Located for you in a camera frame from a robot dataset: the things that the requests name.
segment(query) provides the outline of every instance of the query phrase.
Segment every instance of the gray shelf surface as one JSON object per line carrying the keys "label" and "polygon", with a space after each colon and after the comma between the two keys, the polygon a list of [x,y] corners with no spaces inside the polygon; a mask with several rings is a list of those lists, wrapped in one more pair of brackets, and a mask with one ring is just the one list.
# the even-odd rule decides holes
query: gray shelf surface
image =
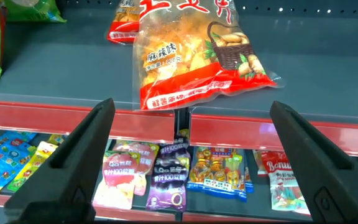
{"label": "gray shelf surface", "polygon": [[240,25],[262,65],[286,85],[219,96],[194,114],[268,118],[278,100],[312,120],[358,124],[358,19],[244,14]]}
{"label": "gray shelf surface", "polygon": [[112,9],[66,9],[66,24],[8,23],[0,100],[131,110],[132,46],[106,40]]}

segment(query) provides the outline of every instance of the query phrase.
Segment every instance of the blue candy package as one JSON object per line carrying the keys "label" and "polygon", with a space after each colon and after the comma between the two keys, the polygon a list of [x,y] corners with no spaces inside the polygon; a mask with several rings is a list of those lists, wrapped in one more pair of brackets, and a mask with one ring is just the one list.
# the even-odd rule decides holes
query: blue candy package
{"label": "blue candy package", "polygon": [[246,202],[244,151],[195,147],[188,190]]}
{"label": "blue candy package", "polygon": [[7,141],[12,141],[13,139],[20,139],[25,142],[31,141],[37,133],[30,133],[25,131],[6,131],[0,137],[0,146]]}
{"label": "blue candy package", "polygon": [[0,145],[0,190],[22,170],[36,150],[18,138]]}

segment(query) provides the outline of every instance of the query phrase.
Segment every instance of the potato chip bag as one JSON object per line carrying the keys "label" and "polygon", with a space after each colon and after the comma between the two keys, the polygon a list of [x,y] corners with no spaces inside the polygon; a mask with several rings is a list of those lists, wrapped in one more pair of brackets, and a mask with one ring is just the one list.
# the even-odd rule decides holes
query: potato chip bag
{"label": "potato chip bag", "polygon": [[233,0],[137,0],[134,86],[141,110],[182,108],[265,86],[267,75],[238,26]]}
{"label": "potato chip bag", "polygon": [[133,43],[139,31],[139,7],[132,0],[121,0],[107,39],[113,43]]}

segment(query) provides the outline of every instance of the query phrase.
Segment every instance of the colorful candy packet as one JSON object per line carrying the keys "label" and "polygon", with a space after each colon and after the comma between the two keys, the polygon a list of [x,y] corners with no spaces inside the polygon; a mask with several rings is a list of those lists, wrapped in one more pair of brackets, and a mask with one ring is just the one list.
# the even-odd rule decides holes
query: colorful candy packet
{"label": "colorful candy packet", "polygon": [[36,150],[18,138],[0,146],[0,190],[22,170]]}
{"label": "colorful candy packet", "polygon": [[146,192],[147,181],[146,174],[148,174],[154,164],[155,157],[157,156],[159,146],[146,142],[134,142],[117,140],[114,146],[114,151],[121,152],[137,152],[140,154],[139,166],[135,176],[135,194],[143,196]]}
{"label": "colorful candy packet", "polygon": [[103,179],[96,190],[93,205],[131,209],[139,159],[140,154],[136,152],[106,151]]}
{"label": "colorful candy packet", "polygon": [[244,151],[196,147],[187,189],[246,202]]}
{"label": "colorful candy packet", "polygon": [[272,210],[310,215],[285,153],[262,152],[262,161],[270,179]]}
{"label": "colorful candy packet", "polygon": [[25,131],[6,131],[0,137],[0,146],[7,141],[12,141],[13,139],[20,139],[25,142],[33,140],[37,133],[30,133]]}
{"label": "colorful candy packet", "polygon": [[173,144],[160,144],[160,153],[155,160],[146,209],[173,207],[180,212],[186,210],[185,184],[190,165],[188,146],[187,129],[179,132]]}
{"label": "colorful candy packet", "polygon": [[42,141],[35,152],[35,155],[17,174],[15,179],[7,186],[9,190],[16,192],[28,178],[48,159],[58,146]]}
{"label": "colorful candy packet", "polygon": [[254,153],[254,159],[258,166],[258,176],[266,176],[267,171],[265,169],[264,163],[262,162],[262,150],[252,150],[252,153]]}

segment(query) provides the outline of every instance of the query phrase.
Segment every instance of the chip bag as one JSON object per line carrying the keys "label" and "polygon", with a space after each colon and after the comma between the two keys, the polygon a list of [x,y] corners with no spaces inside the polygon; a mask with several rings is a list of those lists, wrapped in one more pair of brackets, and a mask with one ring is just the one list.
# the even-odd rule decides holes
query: chip bag
{"label": "chip bag", "polygon": [[117,140],[113,151],[137,152],[140,154],[139,166],[135,176],[135,194],[143,196],[146,192],[146,174],[148,174],[154,165],[159,146],[146,142],[134,142]]}
{"label": "chip bag", "polygon": [[113,43],[133,43],[139,31],[139,8],[132,0],[121,0],[107,39]]}
{"label": "chip bag", "polygon": [[55,0],[4,0],[3,3],[8,22],[66,22]]}
{"label": "chip bag", "polygon": [[167,110],[278,87],[238,26],[233,0],[137,0],[134,86],[141,110]]}

